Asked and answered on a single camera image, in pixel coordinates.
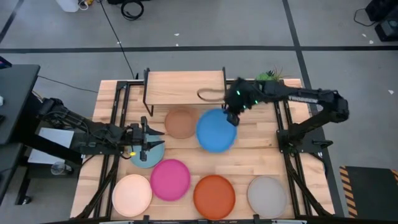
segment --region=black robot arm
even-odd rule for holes
[[[289,127],[287,142],[300,144],[305,134],[329,122],[340,123],[349,116],[348,102],[336,90],[309,90],[285,86],[276,81],[255,81],[250,84],[238,78],[224,97],[228,121],[237,126],[239,114],[260,102],[270,103],[282,100],[321,105],[323,110],[306,121]]]
[[[121,146],[142,146],[140,159],[146,161],[146,151],[164,143],[164,141],[147,142],[146,134],[162,135],[162,132],[151,129],[145,116],[141,117],[141,128],[138,124],[130,124],[125,128],[114,124],[93,122],[66,108],[61,100],[44,99],[39,111],[39,119],[45,121],[59,121],[83,131],[75,133],[74,145],[70,148],[81,154],[120,155]]]

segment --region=pink plate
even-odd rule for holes
[[[190,184],[191,175],[188,168],[176,159],[158,163],[150,175],[153,193],[165,201],[180,199],[187,193]]]

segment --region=black desk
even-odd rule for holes
[[[0,95],[4,98],[0,114],[5,116],[0,124],[0,204],[24,152],[23,144],[13,140],[14,130],[20,117],[26,115],[39,70],[38,65],[13,65],[0,70]]]

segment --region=gray floor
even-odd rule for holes
[[[398,45],[379,41],[373,27],[353,22],[356,9],[370,0],[289,0],[302,46]],[[0,28],[16,0],[3,0]],[[104,2],[124,47],[266,45],[293,46],[282,0],[152,0],[144,2],[138,21],[126,21],[120,9]],[[358,19],[368,23],[361,12]],[[78,49],[119,47],[99,4],[87,11],[64,13],[54,0],[25,0],[1,49]],[[366,166],[398,169],[394,134],[398,129],[396,88],[398,52],[304,52],[313,88],[333,88],[348,99],[350,119],[325,126],[333,169]],[[122,53],[2,54],[12,63],[41,65],[40,75],[81,88],[97,90],[100,80],[128,79]],[[187,52],[126,52],[134,72],[151,70],[214,70],[226,67],[229,78],[253,78],[283,68],[286,77],[302,78],[294,51],[233,50]],[[396,91],[391,95],[388,90]],[[96,95],[38,79],[35,91],[61,98],[84,116],[93,113]],[[19,169],[0,207],[2,223],[65,220],[72,206],[76,180],[34,180],[29,205],[15,206],[24,170]],[[341,182],[337,181],[341,199]]]

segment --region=light blue plate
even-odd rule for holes
[[[208,110],[197,123],[197,139],[209,152],[219,153],[228,150],[235,141],[236,127],[226,120],[222,109]]]
[[[150,136],[147,134],[147,141],[154,142],[154,141],[161,141],[159,136]],[[140,168],[151,168],[158,164],[164,156],[164,143],[158,146],[153,147],[150,151],[147,151],[147,160],[141,161],[139,159],[139,153],[141,152],[141,146],[133,146],[133,150],[136,153],[135,156],[130,158],[130,161],[140,167]]]

